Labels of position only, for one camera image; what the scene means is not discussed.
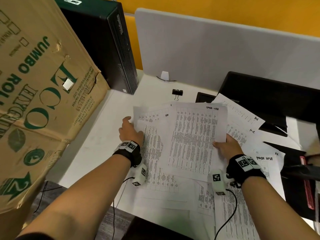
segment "round green logo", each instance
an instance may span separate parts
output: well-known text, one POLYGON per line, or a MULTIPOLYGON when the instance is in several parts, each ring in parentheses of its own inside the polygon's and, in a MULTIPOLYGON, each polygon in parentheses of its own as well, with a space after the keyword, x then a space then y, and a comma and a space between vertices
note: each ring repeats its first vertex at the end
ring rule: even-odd
POLYGON ((24 157, 23 162, 27 166, 32 166, 40 162, 44 156, 45 151, 40 148, 37 148, 28 152, 24 157))

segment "table top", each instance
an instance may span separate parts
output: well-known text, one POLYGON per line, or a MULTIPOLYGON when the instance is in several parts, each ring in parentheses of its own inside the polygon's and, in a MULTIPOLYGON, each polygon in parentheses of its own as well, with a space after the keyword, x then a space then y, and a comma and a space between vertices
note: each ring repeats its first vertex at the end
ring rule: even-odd
MULTIPOLYGON (((69 188, 86 173, 108 159, 120 143, 118 128, 122 125, 122 119, 126 116, 133 116, 133 106, 154 106, 174 101, 175 95, 172 94, 172 89, 183 90, 183 96, 179 96, 179 102, 195 102, 198 92, 211 95, 217 95, 218 93, 218 91, 180 82, 161 81, 154 76, 144 74, 141 70, 138 70, 138 77, 139 85, 134 95, 116 90, 108 91, 105 99, 83 126, 76 139, 66 148, 62 157, 50 170, 47 175, 48 180, 69 188)), ((287 118, 287 125, 290 136, 299 141, 296 119, 287 118)), ((261 134, 263 141, 300 149, 290 137, 265 131, 262 131, 261 134)), ((212 238, 207 234, 211 227, 206 226, 205 230, 205 222, 189 220, 189 211, 133 207, 132 196, 127 195, 126 197, 124 188, 125 184, 122 185, 114 200, 118 209, 193 239, 212 238)))

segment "gray carpet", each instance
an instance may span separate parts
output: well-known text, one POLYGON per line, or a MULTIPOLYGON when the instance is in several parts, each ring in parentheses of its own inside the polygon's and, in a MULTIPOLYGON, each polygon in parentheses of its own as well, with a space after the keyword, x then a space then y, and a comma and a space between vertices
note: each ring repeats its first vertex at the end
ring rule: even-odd
MULTIPOLYGON (((32 219, 36 218, 51 202, 54 201, 55 198, 57 198, 66 190, 66 188, 64 187, 61 187, 61 188, 58 188, 58 187, 60 186, 53 182, 48 181, 48 184, 45 190, 50 190, 50 189, 53 189, 53 190, 43 192, 43 197, 42 197, 40 206, 39 206, 39 201, 42 193, 40 192, 37 195, 36 199, 32 204, 32 208, 36 210, 37 207, 39 206, 39 209, 33 214, 32 219)), ((133 218, 134 218, 134 215, 126 213, 122 210, 115 209, 114 240, 120 240, 123 237, 133 218)), ((103 218, 103 221, 100 224, 95 240, 111 240, 112 235, 113 235, 113 209, 112 207, 110 207, 105 217, 103 218)))

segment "black desktop computer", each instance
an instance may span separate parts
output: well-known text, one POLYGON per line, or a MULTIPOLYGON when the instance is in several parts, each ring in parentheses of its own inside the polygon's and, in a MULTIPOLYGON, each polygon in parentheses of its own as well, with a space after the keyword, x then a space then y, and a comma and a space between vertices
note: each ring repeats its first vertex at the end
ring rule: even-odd
POLYGON ((55 1, 110 88, 134 94, 138 75, 121 3, 109 0, 55 1))

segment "forearm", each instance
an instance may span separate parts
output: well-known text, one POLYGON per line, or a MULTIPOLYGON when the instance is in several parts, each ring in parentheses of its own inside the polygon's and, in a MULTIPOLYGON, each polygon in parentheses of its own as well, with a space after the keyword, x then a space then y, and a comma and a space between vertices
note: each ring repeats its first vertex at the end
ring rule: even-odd
POLYGON ((122 155, 111 156, 60 195, 21 235, 40 228, 55 239, 93 239, 130 165, 122 155))
POLYGON ((262 240, 319 240, 319 235, 262 177, 249 177, 242 193, 262 240))

